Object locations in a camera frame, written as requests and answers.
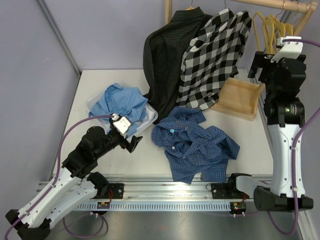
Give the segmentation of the light blue shirt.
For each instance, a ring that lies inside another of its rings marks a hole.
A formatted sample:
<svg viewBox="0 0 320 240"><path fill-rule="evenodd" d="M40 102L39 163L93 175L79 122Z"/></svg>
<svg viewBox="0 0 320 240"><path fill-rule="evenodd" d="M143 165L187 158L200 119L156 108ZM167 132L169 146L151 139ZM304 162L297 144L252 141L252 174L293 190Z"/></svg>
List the light blue shirt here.
<svg viewBox="0 0 320 240"><path fill-rule="evenodd" d="M132 127L127 132L127 136L131 137L137 132L137 128L146 116L147 102L148 99L142 95L137 87L121 86L114 83L104 91L100 99L90 109L88 116L118 114L126 117L132 122Z"/></svg>

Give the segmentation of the hanger of plaid shirt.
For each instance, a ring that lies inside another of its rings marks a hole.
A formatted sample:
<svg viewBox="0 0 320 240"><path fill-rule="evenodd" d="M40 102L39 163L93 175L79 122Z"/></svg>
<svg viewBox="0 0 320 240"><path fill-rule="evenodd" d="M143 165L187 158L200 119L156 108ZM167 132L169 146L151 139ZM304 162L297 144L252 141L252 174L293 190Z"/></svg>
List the hanger of plaid shirt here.
<svg viewBox="0 0 320 240"><path fill-rule="evenodd" d="M264 45L265 45L264 48L265 48L265 52L266 52L265 23L266 23L266 17L263 16L261 12L257 11L252 17L252 26L254 29L254 35L255 35L257 49L260 52L263 50L262 42L260 39L261 36L263 36L263 41L264 41Z"/></svg>

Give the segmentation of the yellow hanger of blue shirt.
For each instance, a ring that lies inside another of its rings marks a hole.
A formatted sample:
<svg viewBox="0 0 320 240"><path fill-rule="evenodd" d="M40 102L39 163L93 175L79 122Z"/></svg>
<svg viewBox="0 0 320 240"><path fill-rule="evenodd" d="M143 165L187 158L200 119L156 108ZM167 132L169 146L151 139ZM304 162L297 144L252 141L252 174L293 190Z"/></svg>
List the yellow hanger of blue shirt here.
<svg viewBox="0 0 320 240"><path fill-rule="evenodd" d="M266 36L266 53L275 54L275 47L277 45L277 38L285 35L285 25L280 22L273 14L268 15L264 23L264 33Z"/></svg>

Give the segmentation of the black white checkered shirt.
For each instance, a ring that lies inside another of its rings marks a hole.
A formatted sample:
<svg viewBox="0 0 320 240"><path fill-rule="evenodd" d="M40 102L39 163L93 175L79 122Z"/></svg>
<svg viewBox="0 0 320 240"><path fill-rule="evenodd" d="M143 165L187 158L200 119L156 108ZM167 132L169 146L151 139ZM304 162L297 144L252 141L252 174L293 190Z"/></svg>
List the black white checkered shirt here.
<svg viewBox="0 0 320 240"><path fill-rule="evenodd" d="M245 51L252 27L248 11L229 8L211 17L182 55L177 104L206 110L219 101L220 90Z"/></svg>

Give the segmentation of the blue plaid shirt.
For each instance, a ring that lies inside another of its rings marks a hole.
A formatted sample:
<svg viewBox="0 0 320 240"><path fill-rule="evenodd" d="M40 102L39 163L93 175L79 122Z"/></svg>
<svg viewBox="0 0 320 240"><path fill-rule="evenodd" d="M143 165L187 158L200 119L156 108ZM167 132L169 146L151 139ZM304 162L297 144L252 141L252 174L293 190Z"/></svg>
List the blue plaid shirt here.
<svg viewBox="0 0 320 240"><path fill-rule="evenodd" d="M191 184L196 174L208 182L226 180L229 160L236 160L240 146L216 126L203 128L206 118L198 109L176 106L154 126L153 143L164 148L172 179Z"/></svg>

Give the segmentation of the yellow hanger of white shirt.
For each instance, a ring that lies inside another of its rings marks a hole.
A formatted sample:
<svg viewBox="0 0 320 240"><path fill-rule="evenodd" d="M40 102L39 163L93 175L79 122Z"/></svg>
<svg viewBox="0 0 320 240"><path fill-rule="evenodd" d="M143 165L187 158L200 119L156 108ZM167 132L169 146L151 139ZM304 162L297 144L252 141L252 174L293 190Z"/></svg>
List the yellow hanger of white shirt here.
<svg viewBox="0 0 320 240"><path fill-rule="evenodd" d="M279 22L277 25L278 37L288 37L294 35L293 26L290 23Z"/></svg>

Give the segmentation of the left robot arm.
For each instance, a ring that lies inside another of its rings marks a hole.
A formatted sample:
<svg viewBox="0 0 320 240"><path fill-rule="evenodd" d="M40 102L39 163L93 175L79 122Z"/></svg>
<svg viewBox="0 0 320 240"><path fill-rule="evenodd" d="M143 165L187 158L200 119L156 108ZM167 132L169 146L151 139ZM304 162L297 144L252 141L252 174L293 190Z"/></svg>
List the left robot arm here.
<svg viewBox="0 0 320 240"><path fill-rule="evenodd" d="M98 160L116 147L132 153L142 137L127 140L133 127L127 117L114 113L107 118L109 131L101 126L90 127L64 161L60 155L57 157L55 177L24 207L7 212L10 229L15 229L22 240L46 239L56 223L79 204L108 194L108 180L93 172Z"/></svg>

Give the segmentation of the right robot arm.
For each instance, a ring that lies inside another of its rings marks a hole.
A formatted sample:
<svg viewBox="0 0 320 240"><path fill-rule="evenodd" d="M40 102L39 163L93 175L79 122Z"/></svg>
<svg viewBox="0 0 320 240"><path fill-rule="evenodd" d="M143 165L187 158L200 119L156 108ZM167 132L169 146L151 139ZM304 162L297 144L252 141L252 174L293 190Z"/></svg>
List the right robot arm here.
<svg viewBox="0 0 320 240"><path fill-rule="evenodd" d="M233 173L227 182L232 198L241 195L253 199L262 212L294 212L311 210L312 198L306 196L301 173L300 146L305 123L305 107L298 98L306 79L306 56L255 53L248 77L256 76L265 84L263 111L272 141L273 173L270 184L258 181L249 174Z"/></svg>

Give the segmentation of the hanger of black shirt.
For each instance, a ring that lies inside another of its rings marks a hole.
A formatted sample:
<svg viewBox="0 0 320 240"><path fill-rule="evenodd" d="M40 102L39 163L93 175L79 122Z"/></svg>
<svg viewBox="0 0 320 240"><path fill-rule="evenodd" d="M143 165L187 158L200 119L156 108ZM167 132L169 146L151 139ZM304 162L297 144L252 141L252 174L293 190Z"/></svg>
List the hanger of black shirt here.
<svg viewBox="0 0 320 240"><path fill-rule="evenodd" d="M195 9L195 7L193 6L193 2L194 2L194 0L191 0L190 6L186 9L186 11L190 11L190 10Z"/></svg>

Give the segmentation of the black pinstripe shirt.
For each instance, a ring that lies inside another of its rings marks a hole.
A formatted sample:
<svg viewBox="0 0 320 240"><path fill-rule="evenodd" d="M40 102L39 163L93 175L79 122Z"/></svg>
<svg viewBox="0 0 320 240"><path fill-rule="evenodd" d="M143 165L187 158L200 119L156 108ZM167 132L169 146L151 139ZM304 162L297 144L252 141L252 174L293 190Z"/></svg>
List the black pinstripe shirt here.
<svg viewBox="0 0 320 240"><path fill-rule="evenodd" d="M178 10L168 24L146 38L143 71L149 85L148 103L158 113L155 125L176 106L183 54L211 17L200 7Z"/></svg>

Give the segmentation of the white plastic laundry basket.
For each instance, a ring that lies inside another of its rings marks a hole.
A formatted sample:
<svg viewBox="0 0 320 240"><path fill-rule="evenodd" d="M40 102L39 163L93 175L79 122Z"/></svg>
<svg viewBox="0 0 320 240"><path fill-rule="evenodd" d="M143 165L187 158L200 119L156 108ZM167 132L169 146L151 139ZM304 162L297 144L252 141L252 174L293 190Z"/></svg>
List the white plastic laundry basket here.
<svg viewBox="0 0 320 240"><path fill-rule="evenodd" d="M99 91L86 102L86 107L89 117L112 114L126 117L132 123L126 133L128 139L141 134L158 118L157 111L139 88L122 82Z"/></svg>

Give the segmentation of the wooden clothes rack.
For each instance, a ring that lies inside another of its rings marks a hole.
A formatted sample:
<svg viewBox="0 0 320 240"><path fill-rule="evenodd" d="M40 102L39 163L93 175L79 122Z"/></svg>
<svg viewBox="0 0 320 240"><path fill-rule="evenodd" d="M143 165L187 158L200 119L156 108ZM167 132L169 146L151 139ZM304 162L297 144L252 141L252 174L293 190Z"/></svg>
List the wooden clothes rack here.
<svg viewBox="0 0 320 240"><path fill-rule="evenodd" d="M301 34L318 6L317 0L307 3L289 0L242 0L244 4L301 13L301 17L293 24L293 36ZM265 85L245 82L236 78L228 78L220 91L219 102L210 109L223 114L253 121L257 115L258 102Z"/></svg>

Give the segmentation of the aluminium rail base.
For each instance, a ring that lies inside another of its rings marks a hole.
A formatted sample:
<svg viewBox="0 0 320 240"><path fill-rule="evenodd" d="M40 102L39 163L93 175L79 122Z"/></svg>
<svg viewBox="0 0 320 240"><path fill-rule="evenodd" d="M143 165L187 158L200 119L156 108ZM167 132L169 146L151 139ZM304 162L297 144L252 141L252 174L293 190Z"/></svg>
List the aluminium rail base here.
<svg viewBox="0 0 320 240"><path fill-rule="evenodd" d="M125 202L210 202L211 181L203 181L197 174L191 184L174 182L168 175L104 174L110 184L122 183L122 200Z"/></svg>

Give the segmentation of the aluminium corner frame post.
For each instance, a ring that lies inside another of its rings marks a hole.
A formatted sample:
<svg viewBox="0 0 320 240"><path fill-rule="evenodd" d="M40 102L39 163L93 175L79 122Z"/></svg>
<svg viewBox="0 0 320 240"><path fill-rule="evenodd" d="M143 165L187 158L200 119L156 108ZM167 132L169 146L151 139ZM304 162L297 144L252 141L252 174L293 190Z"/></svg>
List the aluminium corner frame post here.
<svg viewBox="0 0 320 240"><path fill-rule="evenodd" d="M68 47L58 24L56 23L48 5L46 4L45 0L35 0L37 5L39 6L40 11L42 12L44 19L47 21L50 29L52 30L58 44L60 45L62 51L64 52L70 66L72 67L74 73L78 78L81 77L82 71L80 70L80 67L78 63L76 62L73 54L71 53L70 48Z"/></svg>

